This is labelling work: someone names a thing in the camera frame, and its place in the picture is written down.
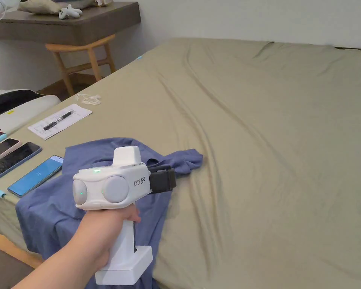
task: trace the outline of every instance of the stool leg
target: stool leg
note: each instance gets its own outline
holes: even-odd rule
[[[96,60],[95,52],[92,48],[89,48],[87,51],[88,51],[88,56],[89,56],[89,62],[91,63],[91,66],[93,67],[95,79],[96,79],[96,81],[99,81],[102,79],[102,77],[100,76],[98,61]]]
[[[111,73],[114,73],[116,71],[116,68],[114,61],[112,60],[110,44],[109,43],[104,44],[104,49],[106,50],[107,61],[110,65]]]
[[[58,67],[60,68],[61,72],[62,72],[62,76],[63,76],[63,81],[67,87],[68,93],[70,96],[74,95],[75,92],[73,91],[73,87],[70,81],[70,77],[67,73],[67,70],[65,69],[63,60],[60,56],[60,54],[58,52],[52,52],[54,58],[56,59],[56,62],[58,63]]]

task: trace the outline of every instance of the hand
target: hand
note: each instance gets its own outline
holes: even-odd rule
[[[110,248],[119,236],[124,220],[141,221],[135,205],[123,209],[87,211],[68,246],[79,254],[85,254],[96,272],[106,265]]]

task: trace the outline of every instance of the blue phone screen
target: blue phone screen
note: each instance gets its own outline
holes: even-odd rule
[[[8,187],[8,190],[19,196],[24,195],[29,190],[48,178],[53,172],[63,165],[63,158],[53,156],[35,167],[31,172],[23,176],[20,180]]]

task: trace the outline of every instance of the wooden stool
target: wooden stool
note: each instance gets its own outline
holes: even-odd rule
[[[100,39],[94,43],[90,43],[84,46],[73,46],[73,45],[60,45],[60,44],[46,44],[46,48],[51,51],[58,63],[58,66],[60,70],[62,71],[63,80],[65,85],[67,86],[68,93],[72,96],[75,94],[73,91],[73,87],[69,78],[69,75],[71,73],[76,73],[78,71],[86,70],[89,68],[92,68],[94,71],[94,75],[96,78],[96,81],[99,81],[102,79],[100,76],[99,71],[99,65],[110,65],[111,73],[114,73],[116,71],[115,64],[112,60],[111,56],[111,49],[109,42],[115,38],[115,34],[107,36],[103,39]],[[94,48],[98,46],[104,46],[104,49],[106,50],[106,58],[102,60],[97,60],[94,52]],[[78,66],[73,66],[66,68],[64,66],[63,60],[60,56],[60,52],[75,52],[75,51],[83,51],[87,50],[88,56],[89,56],[89,63],[81,64]]]

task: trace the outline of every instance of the device base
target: device base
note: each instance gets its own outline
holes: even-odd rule
[[[134,285],[152,262],[151,246],[136,246],[133,256],[123,263],[110,263],[95,273],[98,285]]]

